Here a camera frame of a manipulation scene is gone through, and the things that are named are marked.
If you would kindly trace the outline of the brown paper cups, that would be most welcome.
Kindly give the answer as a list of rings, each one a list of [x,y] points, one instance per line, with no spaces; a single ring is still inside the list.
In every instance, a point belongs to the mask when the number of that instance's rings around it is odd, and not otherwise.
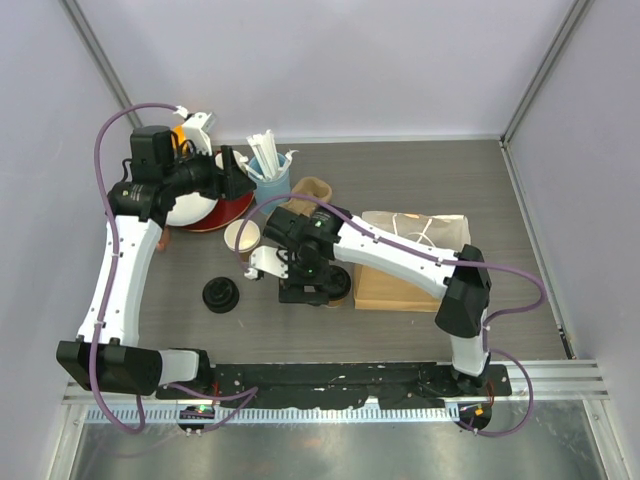
[[[232,252],[239,252],[243,262],[248,262],[251,254],[260,244],[261,231],[252,220],[249,220],[241,229],[243,223],[243,219],[230,223],[224,231],[224,242]]]

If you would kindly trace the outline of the brown paper cup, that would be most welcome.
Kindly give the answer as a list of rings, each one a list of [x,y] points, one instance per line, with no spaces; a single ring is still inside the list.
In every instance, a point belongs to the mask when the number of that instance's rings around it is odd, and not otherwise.
[[[344,301],[345,301],[345,298],[333,299],[333,300],[330,300],[330,301],[329,301],[329,303],[327,304],[327,306],[328,306],[329,308],[336,308],[336,307],[341,306],[341,305],[344,303]]]

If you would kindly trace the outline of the black lid stack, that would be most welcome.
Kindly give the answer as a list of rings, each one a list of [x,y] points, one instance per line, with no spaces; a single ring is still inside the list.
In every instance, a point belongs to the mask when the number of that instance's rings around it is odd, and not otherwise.
[[[240,300],[236,283],[228,277],[215,277],[202,290],[202,300],[213,313],[224,314],[232,311]]]

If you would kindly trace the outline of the brown paper bag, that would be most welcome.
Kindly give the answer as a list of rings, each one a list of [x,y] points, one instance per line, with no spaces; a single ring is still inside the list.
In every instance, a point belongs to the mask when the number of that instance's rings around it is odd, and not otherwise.
[[[365,211],[361,218],[386,232],[418,244],[460,251],[471,243],[466,216]],[[354,266],[354,302],[358,310],[435,313],[440,301],[419,287],[368,266]]]

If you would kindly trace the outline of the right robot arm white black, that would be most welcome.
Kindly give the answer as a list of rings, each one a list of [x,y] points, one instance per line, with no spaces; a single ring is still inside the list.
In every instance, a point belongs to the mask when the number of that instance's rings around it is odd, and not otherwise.
[[[320,306],[343,300],[352,286],[346,263],[404,280],[440,303],[435,323],[450,338],[448,381],[455,392],[472,395],[486,385],[491,355],[482,326],[491,280],[479,249],[419,245],[332,206],[311,216],[278,207],[263,235],[273,244],[259,248],[250,267],[278,278],[280,302]]]

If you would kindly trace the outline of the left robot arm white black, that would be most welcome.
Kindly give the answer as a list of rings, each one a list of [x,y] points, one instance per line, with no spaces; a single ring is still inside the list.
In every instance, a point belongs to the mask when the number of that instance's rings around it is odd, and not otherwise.
[[[93,299],[72,341],[62,341],[58,363],[86,391],[147,396],[178,383],[190,398],[213,385],[202,350],[139,347],[139,313],[150,262],[178,198],[199,194],[236,200],[255,184],[230,148],[217,161],[208,128],[185,121],[177,138],[166,126],[135,129],[130,136],[130,179],[107,194],[105,252]]]

